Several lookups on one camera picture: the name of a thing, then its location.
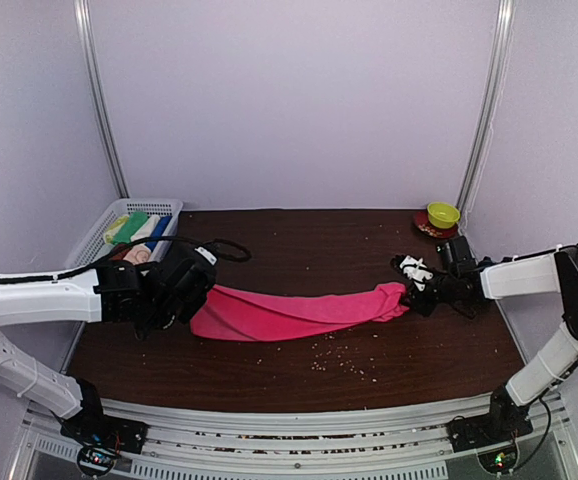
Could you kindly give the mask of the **orange bunny pattern towel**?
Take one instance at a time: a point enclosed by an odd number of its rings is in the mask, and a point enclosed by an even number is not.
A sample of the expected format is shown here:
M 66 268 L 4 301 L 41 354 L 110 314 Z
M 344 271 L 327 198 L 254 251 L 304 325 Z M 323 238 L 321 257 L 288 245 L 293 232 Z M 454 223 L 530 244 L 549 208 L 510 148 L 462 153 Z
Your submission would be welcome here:
M 131 248 L 127 248 L 126 252 L 122 254 L 122 260 L 133 265 L 138 265 L 148 262 L 151 255 L 151 249 L 149 249 L 145 244 L 138 244 Z

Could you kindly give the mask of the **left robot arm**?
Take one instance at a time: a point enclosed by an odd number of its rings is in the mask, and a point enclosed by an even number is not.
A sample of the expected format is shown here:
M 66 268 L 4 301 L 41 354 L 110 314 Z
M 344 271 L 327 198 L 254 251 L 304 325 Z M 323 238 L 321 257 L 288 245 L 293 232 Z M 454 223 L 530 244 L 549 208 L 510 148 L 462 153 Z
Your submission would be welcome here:
M 113 424 L 96 388 L 23 352 L 3 334 L 3 327 L 130 323 L 136 337 L 145 339 L 154 330 L 193 318 L 215 284 L 216 263 L 216 256 L 200 246 L 139 265 L 109 260 L 73 271 L 0 275 L 0 383 L 50 410 L 79 441 L 106 442 Z

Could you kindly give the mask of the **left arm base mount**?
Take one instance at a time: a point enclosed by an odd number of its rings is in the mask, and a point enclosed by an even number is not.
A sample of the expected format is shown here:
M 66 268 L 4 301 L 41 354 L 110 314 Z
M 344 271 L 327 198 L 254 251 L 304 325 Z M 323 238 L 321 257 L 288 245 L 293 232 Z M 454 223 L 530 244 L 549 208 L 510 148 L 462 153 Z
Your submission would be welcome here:
M 144 422 L 105 415 L 102 425 L 85 427 L 72 419 L 58 418 L 60 433 L 83 447 L 94 447 L 113 453 L 140 454 L 147 437 Z

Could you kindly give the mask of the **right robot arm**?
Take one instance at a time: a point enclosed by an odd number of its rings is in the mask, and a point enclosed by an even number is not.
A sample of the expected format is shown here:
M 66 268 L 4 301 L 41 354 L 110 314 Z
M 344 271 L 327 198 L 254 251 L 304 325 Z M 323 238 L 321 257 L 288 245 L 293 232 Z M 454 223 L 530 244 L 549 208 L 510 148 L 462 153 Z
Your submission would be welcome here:
M 448 305 L 472 317 L 476 305 L 493 302 L 518 345 L 524 334 L 534 335 L 525 365 L 492 393 L 482 419 L 486 438 L 502 441 L 542 394 L 578 366 L 578 243 L 494 261 L 476 258 L 468 240 L 458 236 L 437 252 L 438 268 L 410 255 L 392 259 L 392 267 L 408 281 L 406 306 L 428 317 Z

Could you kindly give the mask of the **pink towel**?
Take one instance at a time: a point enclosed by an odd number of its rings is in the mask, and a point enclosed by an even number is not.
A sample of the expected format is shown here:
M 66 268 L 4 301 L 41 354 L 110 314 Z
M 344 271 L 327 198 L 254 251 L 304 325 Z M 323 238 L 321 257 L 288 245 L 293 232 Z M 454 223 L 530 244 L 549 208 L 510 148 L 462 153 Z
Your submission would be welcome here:
M 279 342 L 383 323 L 404 315 L 406 288 L 379 284 L 344 295 L 289 297 L 214 287 L 190 321 L 199 337 L 236 342 Z

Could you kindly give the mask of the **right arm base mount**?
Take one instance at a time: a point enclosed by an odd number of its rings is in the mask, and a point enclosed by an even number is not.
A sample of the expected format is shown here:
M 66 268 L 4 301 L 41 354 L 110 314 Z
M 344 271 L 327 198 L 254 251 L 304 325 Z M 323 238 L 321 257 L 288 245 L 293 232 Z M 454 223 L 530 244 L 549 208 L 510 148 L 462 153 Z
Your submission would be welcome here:
M 515 437 L 533 432 L 529 420 L 521 420 L 512 427 L 496 427 L 488 414 L 458 416 L 448 422 L 446 428 L 454 453 L 511 442 Z

